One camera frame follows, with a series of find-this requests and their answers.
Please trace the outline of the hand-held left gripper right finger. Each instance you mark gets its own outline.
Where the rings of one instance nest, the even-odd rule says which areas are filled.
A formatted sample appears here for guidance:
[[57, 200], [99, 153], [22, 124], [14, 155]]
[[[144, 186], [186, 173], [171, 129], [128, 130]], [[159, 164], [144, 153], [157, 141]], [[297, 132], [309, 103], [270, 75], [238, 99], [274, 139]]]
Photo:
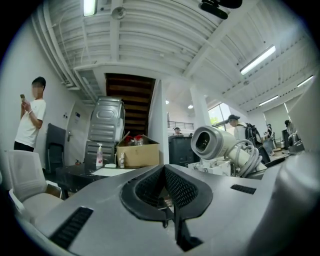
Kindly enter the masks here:
[[203, 215], [212, 202], [213, 191], [205, 182], [169, 165], [164, 167], [164, 176], [173, 203], [175, 241], [186, 252], [203, 243], [191, 235], [186, 221]]

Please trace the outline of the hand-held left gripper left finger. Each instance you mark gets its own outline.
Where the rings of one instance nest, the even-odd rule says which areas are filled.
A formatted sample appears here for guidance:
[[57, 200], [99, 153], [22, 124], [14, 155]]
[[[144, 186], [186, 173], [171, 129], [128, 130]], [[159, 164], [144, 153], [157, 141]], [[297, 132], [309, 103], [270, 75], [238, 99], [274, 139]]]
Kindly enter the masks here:
[[120, 192], [120, 201], [137, 219], [160, 222], [167, 228], [168, 222], [173, 219], [173, 212], [161, 196], [165, 181], [163, 166], [155, 166], [125, 183]]

